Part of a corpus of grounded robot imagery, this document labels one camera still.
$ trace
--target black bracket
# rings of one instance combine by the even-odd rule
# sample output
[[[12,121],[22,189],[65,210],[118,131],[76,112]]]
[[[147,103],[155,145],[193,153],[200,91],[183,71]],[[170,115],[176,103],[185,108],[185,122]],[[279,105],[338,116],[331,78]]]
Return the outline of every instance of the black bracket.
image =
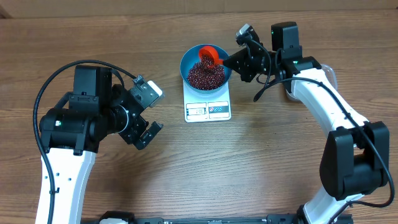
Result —
[[[246,46],[244,49],[236,52],[224,60],[223,65],[241,75],[241,80],[251,82],[259,73],[265,73],[269,66],[269,59],[266,57],[264,49],[252,41],[260,42],[256,31],[252,26],[245,25],[237,33],[236,42],[239,46]]]
[[[294,214],[275,214],[267,215],[267,223],[270,224],[293,224],[296,215]]]
[[[292,78],[293,75],[299,74],[302,70],[311,68],[322,69],[321,64],[315,60],[314,57],[299,57],[299,58],[288,58],[280,61],[280,66],[275,69],[275,75],[281,73],[283,77],[281,79]],[[285,89],[292,92],[292,82],[284,82]]]
[[[369,136],[382,160],[389,165],[389,131],[383,122],[365,122]],[[354,144],[364,149],[354,156]],[[322,184],[329,195],[343,200],[349,195],[371,194],[387,184],[387,175],[377,157],[356,128],[330,131],[320,164]]]
[[[107,218],[117,218],[127,222],[128,224],[134,223],[134,214],[131,212],[107,211],[104,215],[101,216],[99,221]]]
[[[112,87],[112,74],[107,67],[77,65],[73,92],[66,93],[55,108],[40,120],[41,140],[46,153],[51,147],[72,149],[75,156],[83,151],[98,152],[108,134],[119,133],[138,149],[145,148],[162,129],[140,115],[160,99],[159,94],[139,75],[130,90],[122,84]],[[63,108],[69,102],[68,109]]]
[[[55,194],[57,194],[57,193],[59,193],[59,192],[60,192],[60,188],[59,188],[59,187],[57,187],[57,190],[53,190],[53,191],[51,191],[51,190],[50,190],[50,192],[49,192],[49,193],[50,193],[50,194],[54,194],[54,195],[55,195]]]

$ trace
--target digital kitchen scale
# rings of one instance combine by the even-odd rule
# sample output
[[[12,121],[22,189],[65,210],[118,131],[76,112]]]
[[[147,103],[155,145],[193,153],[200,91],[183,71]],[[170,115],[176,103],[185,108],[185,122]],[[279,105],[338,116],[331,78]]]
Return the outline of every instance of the digital kitchen scale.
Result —
[[[224,67],[224,83],[215,90],[199,90],[192,87],[187,79],[189,70],[200,61],[199,50],[204,46],[214,47],[221,59],[228,54],[218,46],[201,44],[188,50],[181,59],[180,73],[184,90],[184,118],[188,123],[227,121],[231,119],[231,102],[229,100],[228,80],[232,70]]]
[[[231,119],[228,82],[214,93],[202,94],[183,83],[184,118],[188,123],[227,121]]]

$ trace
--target red measuring cup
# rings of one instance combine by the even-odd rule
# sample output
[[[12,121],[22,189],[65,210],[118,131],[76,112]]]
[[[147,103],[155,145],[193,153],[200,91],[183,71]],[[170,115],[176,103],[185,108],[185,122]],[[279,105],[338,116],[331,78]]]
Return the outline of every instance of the red measuring cup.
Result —
[[[223,64],[223,59],[218,58],[218,52],[212,46],[204,46],[204,47],[202,47],[199,50],[200,60],[202,60],[204,55],[207,55],[211,59],[213,59],[213,64],[207,66],[209,68],[213,68],[215,65],[222,65]]]

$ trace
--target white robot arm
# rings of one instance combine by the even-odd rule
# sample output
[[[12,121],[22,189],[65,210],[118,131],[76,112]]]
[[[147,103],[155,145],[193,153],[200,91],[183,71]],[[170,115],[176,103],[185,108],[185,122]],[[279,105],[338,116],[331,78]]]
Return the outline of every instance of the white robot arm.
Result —
[[[322,69],[311,68],[308,70],[303,70],[298,75],[294,75],[294,77],[309,78],[318,82],[322,82],[331,91],[333,91],[341,104],[351,114],[351,117],[360,126],[363,126],[364,122],[367,121],[364,116],[360,115],[352,107],[350,107],[350,105],[347,104],[341,95],[332,87]],[[310,110],[311,114],[321,126],[326,137],[330,131],[334,131],[338,127],[344,127],[346,129],[354,127],[353,124],[343,114],[330,94],[326,92],[324,88],[315,83],[301,80],[292,81],[291,96],[300,100]],[[304,205],[303,211],[308,223],[327,223],[330,218],[342,206],[345,205],[347,201],[358,200],[363,196],[363,194],[355,194],[346,197],[344,200],[337,201],[334,197],[330,196],[322,186],[314,198]]]
[[[41,136],[37,144],[42,153],[42,189],[36,224],[81,222],[87,180],[100,141],[108,134],[119,134],[127,144],[141,150],[163,127],[153,122],[147,129],[149,122],[141,116],[147,107],[154,107],[164,97],[153,81],[147,82],[140,75],[134,77],[106,62],[82,60],[60,68],[42,87],[34,108],[36,136],[39,135],[37,108],[45,87],[64,69],[75,65],[73,92],[66,93],[40,120]],[[133,78],[130,90],[124,88],[117,70]],[[112,75],[120,79],[121,85],[112,86]],[[68,109],[63,108],[68,101]],[[52,168],[50,173],[47,163]]]

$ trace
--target wooden table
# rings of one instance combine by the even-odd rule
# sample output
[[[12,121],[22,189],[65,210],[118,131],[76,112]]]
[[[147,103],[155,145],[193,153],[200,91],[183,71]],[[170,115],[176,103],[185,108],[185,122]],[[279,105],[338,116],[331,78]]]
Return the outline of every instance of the wooden table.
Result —
[[[100,144],[86,189],[83,217],[107,210],[137,217],[253,217],[294,213],[321,186],[325,137],[301,103],[281,85],[267,90],[229,83],[233,117],[187,124],[180,59],[197,44],[233,53],[236,31],[251,23],[271,48],[271,25],[296,21],[303,53],[332,66],[346,101],[391,133],[390,170],[398,182],[398,11],[265,12],[117,16],[0,21],[0,223],[33,223],[41,162],[32,107],[48,76],[69,62],[98,59],[155,80],[166,98],[144,112],[165,127],[143,151],[118,136]],[[130,79],[125,77],[127,86]],[[73,69],[44,93],[39,117],[73,87]],[[383,202],[384,187],[364,200]],[[349,209],[356,223],[397,223],[398,205]]]

